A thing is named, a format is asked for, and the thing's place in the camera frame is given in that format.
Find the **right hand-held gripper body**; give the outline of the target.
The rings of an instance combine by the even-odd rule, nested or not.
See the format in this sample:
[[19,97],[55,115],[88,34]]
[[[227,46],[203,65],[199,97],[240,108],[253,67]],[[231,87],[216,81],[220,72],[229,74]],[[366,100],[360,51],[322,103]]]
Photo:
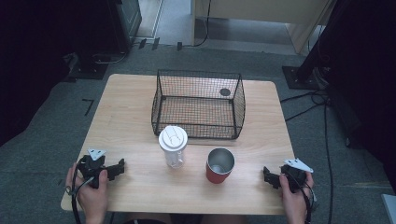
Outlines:
[[284,160],[284,165],[280,167],[288,181],[291,191],[300,189],[306,180],[306,172],[313,174],[314,170],[300,159]]

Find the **black equipment case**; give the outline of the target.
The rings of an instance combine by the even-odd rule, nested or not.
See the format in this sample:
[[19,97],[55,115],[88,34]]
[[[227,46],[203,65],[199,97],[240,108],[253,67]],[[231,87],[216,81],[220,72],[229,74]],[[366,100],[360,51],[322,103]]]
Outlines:
[[107,0],[119,52],[126,53],[134,43],[142,21],[138,0]]

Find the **dark curtain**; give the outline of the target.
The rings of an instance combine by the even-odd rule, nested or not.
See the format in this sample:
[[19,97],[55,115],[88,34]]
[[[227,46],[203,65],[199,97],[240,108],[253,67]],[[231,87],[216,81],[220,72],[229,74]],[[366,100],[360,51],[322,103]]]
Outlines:
[[22,133],[82,53],[104,0],[0,0],[0,146]]
[[396,193],[396,0],[337,0],[312,55],[358,120],[350,135]]

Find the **black stand base plate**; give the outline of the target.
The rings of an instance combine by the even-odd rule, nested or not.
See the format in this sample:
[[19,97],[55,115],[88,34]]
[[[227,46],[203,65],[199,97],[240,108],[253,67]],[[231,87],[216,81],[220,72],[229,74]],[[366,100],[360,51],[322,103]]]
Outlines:
[[304,77],[304,73],[300,74],[299,68],[295,66],[283,66],[282,72],[290,89],[313,91],[324,89],[318,78],[317,68],[314,68],[308,77]]

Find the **black wire mesh basket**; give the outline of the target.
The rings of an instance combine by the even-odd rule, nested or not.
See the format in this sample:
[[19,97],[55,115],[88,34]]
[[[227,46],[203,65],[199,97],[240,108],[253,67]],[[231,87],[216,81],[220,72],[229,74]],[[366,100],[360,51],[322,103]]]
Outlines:
[[[221,89],[229,89],[222,96]],[[158,135],[166,126],[184,129],[190,138],[234,140],[242,132],[246,99],[239,73],[190,70],[157,72],[151,125]]]

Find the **red steel-lined cup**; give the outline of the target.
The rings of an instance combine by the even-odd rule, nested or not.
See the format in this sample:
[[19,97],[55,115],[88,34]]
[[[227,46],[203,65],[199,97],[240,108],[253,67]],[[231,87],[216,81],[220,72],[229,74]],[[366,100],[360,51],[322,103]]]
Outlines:
[[220,184],[230,175],[234,165],[235,158],[229,149],[214,148],[206,160],[206,178],[211,183]]

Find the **light wooden cabinet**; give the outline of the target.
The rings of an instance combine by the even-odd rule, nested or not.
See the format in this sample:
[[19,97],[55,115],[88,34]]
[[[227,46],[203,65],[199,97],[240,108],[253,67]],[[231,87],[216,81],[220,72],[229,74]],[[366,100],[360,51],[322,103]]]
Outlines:
[[296,53],[318,25],[326,25],[337,0],[191,0],[191,25],[198,17],[285,23]]

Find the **person's left hand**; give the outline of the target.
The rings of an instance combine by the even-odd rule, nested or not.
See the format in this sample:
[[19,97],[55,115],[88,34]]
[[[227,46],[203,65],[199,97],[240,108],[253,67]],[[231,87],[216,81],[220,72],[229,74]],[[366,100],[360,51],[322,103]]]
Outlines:
[[89,185],[81,187],[78,191],[78,203],[83,209],[85,220],[87,217],[106,217],[108,206],[107,198],[107,170],[105,170],[106,183],[98,189]]

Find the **white box corner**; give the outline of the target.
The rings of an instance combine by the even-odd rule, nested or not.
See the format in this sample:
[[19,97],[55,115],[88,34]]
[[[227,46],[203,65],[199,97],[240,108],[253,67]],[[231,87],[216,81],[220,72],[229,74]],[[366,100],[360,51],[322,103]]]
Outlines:
[[389,223],[396,224],[396,196],[382,194],[381,197],[389,217]]

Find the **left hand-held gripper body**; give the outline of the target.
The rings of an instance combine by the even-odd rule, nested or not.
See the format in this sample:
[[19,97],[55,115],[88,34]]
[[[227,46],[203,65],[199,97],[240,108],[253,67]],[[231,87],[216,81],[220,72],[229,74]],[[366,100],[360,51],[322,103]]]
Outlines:
[[98,189],[106,183],[105,153],[102,149],[88,149],[88,154],[82,157],[78,164],[78,170],[83,176],[83,186],[90,185],[92,188]]

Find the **person's right hand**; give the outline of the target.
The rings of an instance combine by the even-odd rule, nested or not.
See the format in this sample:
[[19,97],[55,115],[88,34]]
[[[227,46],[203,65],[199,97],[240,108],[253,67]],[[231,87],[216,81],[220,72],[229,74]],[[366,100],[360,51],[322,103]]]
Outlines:
[[306,219],[307,205],[305,200],[309,200],[311,197],[311,189],[314,186],[312,175],[306,172],[304,191],[291,192],[289,181],[285,175],[281,175],[279,181],[282,188],[282,203],[286,218]]

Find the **black flat floor base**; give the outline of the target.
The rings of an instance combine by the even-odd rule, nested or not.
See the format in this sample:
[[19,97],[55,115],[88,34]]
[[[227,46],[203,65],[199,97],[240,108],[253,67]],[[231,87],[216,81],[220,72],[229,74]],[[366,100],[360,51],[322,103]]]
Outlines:
[[101,80],[107,70],[106,64],[77,62],[69,73],[70,78]]

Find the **clear cup with white lid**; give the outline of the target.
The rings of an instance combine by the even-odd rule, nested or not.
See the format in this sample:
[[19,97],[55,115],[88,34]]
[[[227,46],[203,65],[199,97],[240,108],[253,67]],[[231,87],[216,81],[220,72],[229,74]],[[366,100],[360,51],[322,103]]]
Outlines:
[[181,127],[169,125],[160,132],[159,145],[166,164],[172,168],[180,168],[184,164],[183,151],[187,144],[187,133]]

